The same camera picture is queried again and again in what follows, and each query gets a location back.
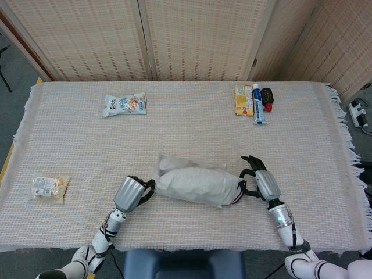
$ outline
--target small snack package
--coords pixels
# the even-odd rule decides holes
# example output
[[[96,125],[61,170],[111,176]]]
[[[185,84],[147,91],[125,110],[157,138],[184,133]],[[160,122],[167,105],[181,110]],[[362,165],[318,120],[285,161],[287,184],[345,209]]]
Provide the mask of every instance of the small snack package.
[[[105,96],[105,107],[102,111],[103,117],[113,115],[145,115],[146,93],[126,95],[121,98]]]
[[[235,85],[235,114],[253,116],[253,96],[250,84]]]
[[[30,197],[43,201],[63,203],[67,184],[70,177],[59,176],[56,178],[36,175],[31,184]]]

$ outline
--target woven screen panel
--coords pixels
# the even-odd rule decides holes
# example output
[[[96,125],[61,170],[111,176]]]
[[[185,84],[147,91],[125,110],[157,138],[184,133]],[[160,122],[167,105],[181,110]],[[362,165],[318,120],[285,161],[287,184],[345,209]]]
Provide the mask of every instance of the woven screen panel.
[[[248,80],[276,80],[318,0],[277,0]]]
[[[158,80],[246,80],[269,0],[145,0]]]
[[[371,1],[325,0],[306,26],[281,79],[330,82],[346,105],[371,77]]]
[[[129,0],[6,3],[61,80],[148,80]]]

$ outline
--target power strip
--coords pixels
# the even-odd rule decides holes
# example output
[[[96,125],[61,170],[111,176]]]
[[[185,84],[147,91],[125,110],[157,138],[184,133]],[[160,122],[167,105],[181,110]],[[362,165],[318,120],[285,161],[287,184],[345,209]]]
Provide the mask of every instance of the power strip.
[[[360,103],[352,101],[349,104],[349,111],[355,127],[362,128],[368,126],[368,122],[366,119],[366,110],[362,109]]]

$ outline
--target yellow box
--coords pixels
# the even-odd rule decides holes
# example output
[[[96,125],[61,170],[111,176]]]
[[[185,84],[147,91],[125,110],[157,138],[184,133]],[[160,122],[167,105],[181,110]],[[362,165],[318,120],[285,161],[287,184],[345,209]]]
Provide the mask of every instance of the yellow box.
[[[253,116],[253,96],[251,84],[235,85],[235,114]]]

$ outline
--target toothpaste tube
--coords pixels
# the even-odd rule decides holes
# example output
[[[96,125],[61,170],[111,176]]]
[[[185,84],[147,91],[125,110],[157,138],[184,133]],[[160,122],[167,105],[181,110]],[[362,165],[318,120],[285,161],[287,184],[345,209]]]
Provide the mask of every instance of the toothpaste tube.
[[[254,123],[265,125],[266,119],[265,115],[263,114],[262,97],[260,88],[258,87],[258,83],[254,83],[253,85],[253,105],[255,108],[255,114],[253,115],[255,118]]]

